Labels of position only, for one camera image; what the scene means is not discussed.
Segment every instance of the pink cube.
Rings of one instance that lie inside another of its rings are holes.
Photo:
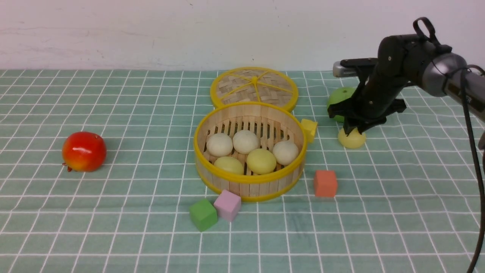
[[[241,209],[241,197],[228,190],[223,190],[215,200],[214,207],[220,217],[232,222]]]

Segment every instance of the white wall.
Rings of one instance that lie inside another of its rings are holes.
[[[484,12],[483,0],[0,0],[0,68],[331,70],[421,16],[485,66]]]

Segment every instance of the toy fruit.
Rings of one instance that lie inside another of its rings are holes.
[[[239,160],[235,159],[234,157],[230,157],[230,156],[219,157],[214,162],[214,166],[231,173],[244,174],[244,166],[241,164]]]
[[[365,144],[366,136],[365,133],[359,133],[357,128],[353,129],[347,136],[342,129],[340,129],[338,134],[338,139],[340,144],[347,149],[357,149]]]
[[[73,133],[64,142],[62,157],[67,171],[95,171],[106,158],[106,144],[97,134]]]
[[[290,140],[280,141],[273,146],[276,162],[283,166],[291,164],[299,153],[298,146]]]
[[[256,174],[267,174],[276,168],[276,158],[267,149],[259,148],[247,155],[246,164]]]
[[[232,152],[232,139],[227,134],[217,133],[209,137],[206,142],[207,151],[215,156],[226,156]]]
[[[327,109],[331,104],[336,104],[350,98],[355,90],[356,89],[354,87],[341,87],[333,91],[328,98]],[[343,122],[344,118],[342,116],[336,115],[334,117],[334,120],[337,122]]]
[[[259,148],[259,138],[249,130],[241,130],[232,137],[234,149],[240,154],[249,154]]]

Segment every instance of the green cube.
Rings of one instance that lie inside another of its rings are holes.
[[[207,199],[202,199],[193,204],[189,211],[190,219],[200,232],[217,223],[217,210]]]

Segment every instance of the yellow rim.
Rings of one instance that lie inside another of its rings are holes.
[[[202,173],[200,172],[200,170],[197,166],[195,168],[197,169],[197,172],[199,173],[200,179],[202,179],[202,182],[204,182],[204,185],[206,185],[213,192],[215,192],[217,194],[221,194],[222,190],[214,187],[214,185],[212,185],[209,181],[207,181],[207,179],[202,175]],[[241,196],[241,201],[243,201],[243,202],[264,202],[264,201],[268,201],[268,200],[271,200],[273,198],[279,197],[279,196],[287,193],[290,189],[292,189],[296,185],[296,183],[298,183],[298,180],[300,180],[300,177],[302,176],[302,174],[303,174],[303,170],[298,174],[296,179],[291,184],[289,184],[288,186],[286,186],[285,188],[283,188],[282,190],[280,190],[278,192],[263,195],[263,196],[255,196],[255,197]]]
[[[274,73],[274,74],[280,76],[281,78],[285,79],[290,84],[291,90],[283,89],[283,88],[280,88],[280,87],[277,87],[277,86],[274,86],[274,85],[270,85],[270,84],[267,84],[267,83],[258,82],[258,84],[259,85],[266,85],[266,86],[272,87],[274,89],[278,89],[278,90],[281,90],[281,91],[285,91],[285,92],[288,92],[288,93],[292,93],[293,95],[291,96],[290,101],[285,106],[283,106],[281,108],[284,109],[287,112],[293,111],[293,109],[296,107],[296,103],[298,101],[298,87],[296,86],[295,82],[290,77],[288,77],[286,74],[284,74],[284,73],[282,73],[280,71],[276,71],[276,70],[269,69],[269,68],[260,68],[260,67],[242,67],[242,68],[236,68],[236,69],[232,69],[232,70],[226,71],[226,72],[222,73],[221,75],[219,75],[217,78],[215,78],[215,80],[212,82],[212,85],[210,86],[210,99],[212,100],[212,104],[214,105],[215,108],[220,108],[220,107],[223,107],[223,106],[226,105],[226,104],[222,103],[221,99],[225,98],[226,96],[228,96],[228,95],[230,95],[230,94],[232,94],[234,92],[237,92],[239,89],[242,89],[243,87],[246,87],[246,86],[252,84],[251,79],[246,78],[246,77],[243,77],[243,76],[239,76],[239,75],[234,75],[233,74],[236,71],[244,70],[244,69],[264,70],[265,72],[262,73],[258,77],[258,80],[259,80],[260,77],[262,77],[264,74],[266,74],[268,72]],[[217,85],[219,84],[219,81],[222,78],[224,78],[226,76],[229,76],[229,75],[230,76],[234,76],[234,77],[238,77],[238,78],[241,78],[241,79],[248,80],[249,83],[247,83],[245,85],[242,85],[242,86],[240,86],[238,88],[235,88],[231,92],[229,92],[229,93],[225,94],[223,97],[219,98],[217,96]],[[259,97],[258,87],[256,85],[255,85],[255,90],[256,90],[256,94],[258,96],[258,102],[260,102],[261,101],[261,98]]]
[[[276,109],[276,110],[280,110],[283,113],[285,113],[290,119],[295,121],[298,124],[298,127],[300,128],[300,130],[302,130],[302,132],[303,132],[302,133],[302,135],[303,135],[303,146],[302,146],[301,153],[297,156],[297,158],[293,162],[291,162],[288,166],[282,168],[281,170],[278,170],[278,171],[275,171],[275,172],[272,172],[272,173],[268,173],[268,174],[254,175],[254,176],[247,176],[247,175],[242,175],[242,174],[233,174],[233,173],[230,173],[230,172],[227,172],[227,171],[223,171],[219,168],[216,168],[213,164],[211,164],[208,160],[206,160],[205,157],[203,156],[203,154],[201,153],[199,145],[197,144],[197,136],[199,135],[201,125],[204,124],[204,122],[210,116],[214,115],[215,113],[217,113],[217,112],[219,112],[223,109],[226,109],[228,107],[237,106],[237,105],[248,105],[248,104],[267,106],[267,107],[270,107],[270,108],[273,108],[273,109]],[[236,182],[236,183],[241,183],[241,184],[261,184],[261,183],[267,183],[268,181],[280,179],[281,177],[284,177],[284,176],[290,174],[291,172],[294,171],[295,168],[297,168],[302,163],[303,159],[305,159],[305,154],[307,152],[307,135],[305,134],[305,130],[304,130],[303,126],[301,125],[301,123],[293,115],[291,115],[289,112],[282,110],[278,106],[268,104],[268,103],[263,103],[263,102],[235,102],[235,103],[225,104],[220,108],[216,108],[215,110],[212,110],[208,115],[206,115],[201,120],[201,122],[197,126],[197,129],[195,130],[195,134],[194,134],[194,151],[195,151],[195,156],[197,156],[200,163],[205,168],[207,168],[210,172],[212,172],[213,174],[215,174],[215,175],[217,175],[221,178],[224,178],[224,179],[229,180],[231,182]]]

